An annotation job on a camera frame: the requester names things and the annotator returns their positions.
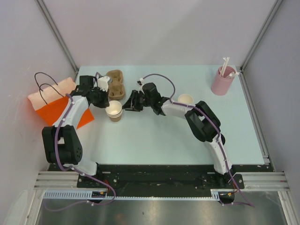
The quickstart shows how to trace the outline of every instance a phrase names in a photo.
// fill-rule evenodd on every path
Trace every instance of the paper cup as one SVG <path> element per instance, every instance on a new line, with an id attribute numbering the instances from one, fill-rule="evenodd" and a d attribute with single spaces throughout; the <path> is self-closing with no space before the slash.
<path id="1" fill-rule="evenodd" d="M 182 94 L 177 99 L 178 102 L 185 103 L 187 105 L 191 105 L 194 103 L 194 99 L 192 96 L 188 94 Z"/>
<path id="2" fill-rule="evenodd" d="M 105 108 L 105 111 L 112 122 L 118 122 L 122 118 L 122 104 L 118 101 L 110 101 L 109 107 Z"/>

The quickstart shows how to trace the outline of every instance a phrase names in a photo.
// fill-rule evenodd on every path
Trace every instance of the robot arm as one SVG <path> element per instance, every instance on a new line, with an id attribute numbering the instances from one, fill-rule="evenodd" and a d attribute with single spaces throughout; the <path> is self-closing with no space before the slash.
<path id="1" fill-rule="evenodd" d="M 57 144 L 60 161 L 64 166 L 73 166 L 89 175 L 96 174 L 97 164 L 83 156 L 83 149 L 75 129 L 90 104 L 99 108 L 109 106 L 108 85 L 111 81 L 110 78 L 107 76 L 100 77 L 96 80 L 99 85 L 97 87 L 94 87 L 95 79 L 96 77 L 93 76 L 81 76 L 80 84 L 71 92 L 72 100 L 69 99 L 60 118 L 52 127 L 45 127 L 42 131 L 46 159 L 49 163 L 57 163 L 54 150 L 54 146 Z M 58 140 L 55 140 L 55 132 L 60 123 Z"/>
<path id="2" fill-rule="evenodd" d="M 171 115 L 186 119 L 194 136 L 199 141 L 204 142 L 208 145 L 214 159 L 215 171 L 221 175 L 226 174 L 228 170 L 225 165 L 221 148 L 217 143 L 218 134 L 215 128 L 207 121 L 207 119 L 202 118 L 203 115 L 201 115 L 196 109 L 172 104 L 169 101 L 169 98 L 162 97 L 159 94 L 154 83 L 146 83 L 143 85 L 141 83 L 139 84 L 141 85 L 140 90 L 132 91 L 129 100 L 123 105 L 123 109 L 127 111 L 140 112 L 143 110 L 144 106 L 150 106 L 156 115 Z M 195 105 L 195 107 L 201 109 L 201 111 L 204 112 L 219 129 L 221 125 L 219 119 L 205 102 L 200 101 Z M 225 138 L 223 135 L 221 135 L 221 139 L 221 146 L 224 149 L 223 145 L 225 144 Z M 231 169 L 232 163 L 229 160 L 227 160 L 227 163 L 229 169 Z"/>

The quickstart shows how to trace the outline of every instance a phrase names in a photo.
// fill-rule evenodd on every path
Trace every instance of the pink pen holder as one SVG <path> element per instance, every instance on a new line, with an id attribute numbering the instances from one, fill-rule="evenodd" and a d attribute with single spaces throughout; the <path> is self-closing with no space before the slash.
<path id="1" fill-rule="evenodd" d="M 215 95 L 225 95 L 227 93 L 227 91 L 229 90 L 230 85 L 232 84 L 234 77 L 233 78 L 227 78 L 227 76 L 234 72 L 235 70 L 232 67 L 226 67 L 225 72 L 224 72 L 224 77 L 221 76 L 221 69 L 222 67 L 220 67 L 217 70 L 217 74 L 214 80 L 214 83 L 211 86 L 211 91 L 215 94 Z"/>

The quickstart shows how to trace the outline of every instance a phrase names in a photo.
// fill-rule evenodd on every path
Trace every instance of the tabletop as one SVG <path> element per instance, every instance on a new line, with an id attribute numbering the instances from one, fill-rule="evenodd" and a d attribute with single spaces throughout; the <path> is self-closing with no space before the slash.
<path id="1" fill-rule="evenodd" d="M 219 65 L 186 66 L 82 66 L 81 75 L 105 75 L 110 70 L 123 72 L 126 96 L 138 90 L 141 77 L 159 73 L 170 78 L 176 87 L 173 97 L 189 94 L 194 103 L 205 101 L 221 121 L 226 138 L 225 150 L 236 165 L 264 164 L 254 126 L 239 79 L 236 77 L 225 96 L 210 90 Z M 158 92 L 169 97 L 173 88 L 164 78 L 151 76 Z M 207 146 L 198 141 L 186 120 L 172 116 L 157 116 L 150 107 L 141 112 L 124 111 L 118 123 L 111 122 L 105 109 L 90 106 L 95 120 L 77 130 L 83 154 L 100 164 L 131 165 L 209 165 L 213 158 Z"/>

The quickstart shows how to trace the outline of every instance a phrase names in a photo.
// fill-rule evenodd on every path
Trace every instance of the straw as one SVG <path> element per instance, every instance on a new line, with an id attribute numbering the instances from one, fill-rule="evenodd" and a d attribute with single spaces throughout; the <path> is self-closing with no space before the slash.
<path id="1" fill-rule="evenodd" d="M 221 70 L 221 76 L 224 77 L 224 73 L 225 73 L 225 70 L 227 68 L 227 65 L 228 65 L 228 62 L 229 62 L 229 57 L 226 57 L 226 58 L 223 58 L 225 60 L 224 64 L 223 64 L 223 67 L 222 67 L 222 70 Z"/>

